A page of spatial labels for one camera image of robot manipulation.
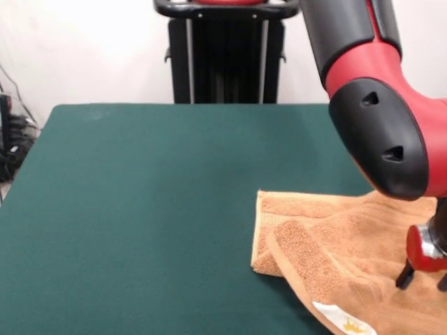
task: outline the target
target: cable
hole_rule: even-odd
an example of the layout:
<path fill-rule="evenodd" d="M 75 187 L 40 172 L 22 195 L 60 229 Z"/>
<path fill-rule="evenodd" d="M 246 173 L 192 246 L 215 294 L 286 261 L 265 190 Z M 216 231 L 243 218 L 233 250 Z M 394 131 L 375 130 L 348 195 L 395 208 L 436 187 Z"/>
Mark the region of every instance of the cable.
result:
<path fill-rule="evenodd" d="M 0 63 L 0 70 L 1 70 L 1 72 L 3 72 L 5 77 L 8 78 L 8 80 L 11 82 L 11 84 L 14 85 L 15 92 L 17 94 L 17 99 L 19 100 L 20 104 L 23 106 L 23 109 L 28 114 L 28 116 L 31 118 L 31 120 L 33 120 L 34 124 L 36 126 L 38 126 L 38 123 L 37 123 L 36 119 L 34 118 L 33 114 L 29 111 L 28 107 L 24 104 L 24 102 L 22 100 L 22 96 L 20 95 L 20 91 L 19 91 L 19 86 L 17 85 L 15 80 L 13 78 L 11 78 L 11 76 L 6 72 L 5 68 L 3 67 L 3 65 L 1 65 L 1 63 Z"/>

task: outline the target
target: orange towel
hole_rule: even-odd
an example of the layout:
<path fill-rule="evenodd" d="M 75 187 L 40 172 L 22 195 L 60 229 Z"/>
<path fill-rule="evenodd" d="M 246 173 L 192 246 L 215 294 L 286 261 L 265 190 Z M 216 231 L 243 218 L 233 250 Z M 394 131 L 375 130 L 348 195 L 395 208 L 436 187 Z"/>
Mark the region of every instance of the orange towel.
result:
<path fill-rule="evenodd" d="M 258 192 L 251 266 L 283 276 L 333 334 L 447 334 L 444 273 L 416 272 L 401 291 L 406 231 L 436 200 Z"/>

